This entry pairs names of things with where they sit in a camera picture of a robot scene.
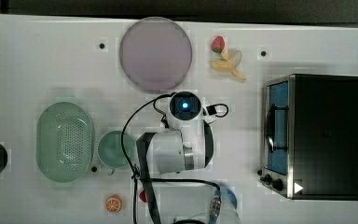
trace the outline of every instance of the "pink plate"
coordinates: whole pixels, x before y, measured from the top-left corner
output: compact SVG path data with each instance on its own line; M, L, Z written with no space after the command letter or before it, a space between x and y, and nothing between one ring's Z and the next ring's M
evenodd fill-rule
M119 53L126 75L145 91L164 91L180 84L192 59L185 31L160 17L133 24L121 40Z

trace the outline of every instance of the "red fruit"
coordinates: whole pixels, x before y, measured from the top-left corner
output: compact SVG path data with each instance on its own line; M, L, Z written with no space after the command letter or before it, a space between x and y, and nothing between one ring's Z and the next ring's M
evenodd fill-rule
M142 190L142 192L139 194L139 198L142 200L142 202L147 203L146 192L144 190Z
M212 51L215 53L221 53L224 48L225 48L225 40L223 39L222 36L219 35L212 42Z

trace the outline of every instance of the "oven door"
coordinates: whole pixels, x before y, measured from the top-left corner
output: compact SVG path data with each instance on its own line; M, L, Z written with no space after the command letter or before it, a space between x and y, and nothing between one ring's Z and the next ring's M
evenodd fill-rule
M289 83L267 86L265 141L266 168L287 175Z

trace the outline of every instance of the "black cable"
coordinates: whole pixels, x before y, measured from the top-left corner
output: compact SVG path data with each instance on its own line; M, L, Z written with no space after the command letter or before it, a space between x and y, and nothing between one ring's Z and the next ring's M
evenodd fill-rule
M159 99L162 99L162 98L167 98L167 97L172 97L173 95L175 95L176 92L173 92L171 94L163 94L163 95L160 95L158 96L157 98L147 102L146 104L142 105L140 108L138 108L131 116L130 118L127 120L126 124L124 125L124 128L123 128L123 131L121 132L121 149L123 151L123 154L124 156L126 157L126 160L127 162L129 163L130 167L131 167L131 170L132 170L132 178L133 178L133 181L134 181L134 192L133 192L133 202L132 202L132 217L133 217L133 224L136 224L137 221L136 221L136 194L137 194L137 190L138 190L138 177L139 177L139 170L136 166L134 166L130 160L130 157L129 155L127 154L127 151L124 147L124 132L126 131L127 129L127 126L129 125L130 121L132 120L132 118L140 111L142 110L143 108L145 108L147 105L150 105L151 103L153 103L153 107L156 109L156 111L160 111L162 112L161 110L157 109L156 108L156 101L159 100ZM224 114L223 116L217 116L218 118L223 118L225 117L227 114L228 114L228 106L227 105L223 105L226 107L227 111L226 111L226 114ZM159 179L159 178L150 178L150 179L146 179L147 180L150 180L150 181L154 181L154 182L182 182L182 183L201 183L201 184L206 184L206 185L210 185L210 186L214 186L216 187L217 190L220 191L220 186L213 183L213 182L210 182L210 181L206 181L206 180L199 180L199 179ZM180 220L180 221L177 221L173 224L181 224L181 223L196 223L196 224L204 224L203 222L201 221L198 221L198 220L192 220L192 219L187 219L187 220Z
M220 191L220 186L214 182L200 180L200 179L160 179L160 178L150 178L146 179L145 181L153 181L153 182L176 182L176 183L200 183L206 184L210 186L214 186L217 190Z
M134 185L133 185L133 203L132 203L132 218L133 218L133 224L136 224L136 191L138 191L138 180L134 178Z
M224 106L224 107L226 108L226 113L225 113L224 115L217 115L217 114L216 114L216 116L217 116L218 118L223 118L223 117L225 117L225 116L228 114L228 106L225 105L225 104L216 104L216 105L209 105L209 106L217 106L217 105Z
M162 98L166 98L166 97L171 97L175 94L176 92L173 92L171 94L163 94L163 95L160 95L158 96L157 98L147 102L146 104L142 105L141 107L139 107L131 116L130 118L127 120L126 124L124 125L124 128L123 128L123 131L121 132L121 149L123 150L123 153L124 153L124 156L126 157L126 160L127 162L129 163L130 167L131 167L131 170L132 170L132 173L134 175L138 175L138 171L135 170L131 160L130 160L130 157L129 155L127 154L126 152L126 149L124 147L124 132L126 132L126 129L127 129L127 126L129 125L130 121L132 120L132 118L140 111L142 110L143 108L145 108L145 106L147 105L150 105L151 103L159 100L159 99L162 99Z
M162 111L162 110L160 110L160 109L158 109L158 108L156 107L156 101L153 102L153 107L155 108L155 110L156 110L157 112L159 112L160 114L162 114L162 116L165 116L165 112Z
M126 148L124 147L124 132L126 132L126 129L127 129L127 126L129 125L130 121L132 120L132 118L140 111L142 110L143 108L145 108L145 106L147 105L150 105L151 103L153 102L156 102L157 100L159 99L162 99L162 98L166 98L166 97L172 97L174 94L176 94L176 92L173 92L171 94L163 94L163 95L160 95L158 96L157 98L147 102L146 104L142 105L140 108L138 108L131 116L130 118L127 120L126 124L124 125L124 128L123 128L123 131L121 132L121 149L123 151L123 154L124 156L126 157L126 160L127 162L129 163L130 165L130 168L132 170L132 179L133 179L133 182L134 182L134 186L133 186L133 201L132 201L132 217L133 217L133 224L136 224L137 221L136 221L136 191L138 190L138 179L137 177L139 176L139 171L137 169L137 167L135 167L131 160L130 160L130 157L129 155L127 154L127 151L126 151Z
M201 221L194 220L194 219L186 219L186 220L180 220L180 221L173 222L173 224L187 224L187 223L205 224Z

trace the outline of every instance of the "oven window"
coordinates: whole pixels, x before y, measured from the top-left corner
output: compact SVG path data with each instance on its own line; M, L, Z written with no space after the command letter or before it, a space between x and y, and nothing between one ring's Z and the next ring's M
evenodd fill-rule
M271 171L281 175L287 173L287 108L289 106L289 85L288 82L269 86L269 109L272 106L275 110L275 134L272 152L268 151L267 167Z

